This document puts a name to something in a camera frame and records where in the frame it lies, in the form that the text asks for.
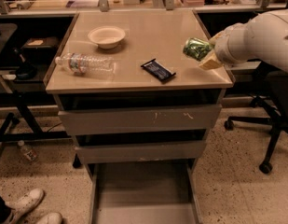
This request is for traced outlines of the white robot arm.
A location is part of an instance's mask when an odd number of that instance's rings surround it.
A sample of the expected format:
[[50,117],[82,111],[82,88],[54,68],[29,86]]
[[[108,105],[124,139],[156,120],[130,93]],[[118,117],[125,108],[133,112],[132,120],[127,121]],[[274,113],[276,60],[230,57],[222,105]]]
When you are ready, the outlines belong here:
[[288,73],[288,8],[235,23],[210,39],[211,50],[200,62],[203,70],[258,59]]

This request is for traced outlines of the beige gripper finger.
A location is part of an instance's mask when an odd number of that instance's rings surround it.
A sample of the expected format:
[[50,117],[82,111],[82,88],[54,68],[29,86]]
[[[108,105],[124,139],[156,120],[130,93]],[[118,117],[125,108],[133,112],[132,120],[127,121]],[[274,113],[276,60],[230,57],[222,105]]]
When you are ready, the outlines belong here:
[[217,33],[216,35],[210,38],[209,43],[212,44],[213,46],[222,43],[224,41],[224,34],[225,34],[224,31]]
[[217,69],[223,66],[223,63],[217,58],[214,52],[210,52],[199,62],[199,67],[203,70]]

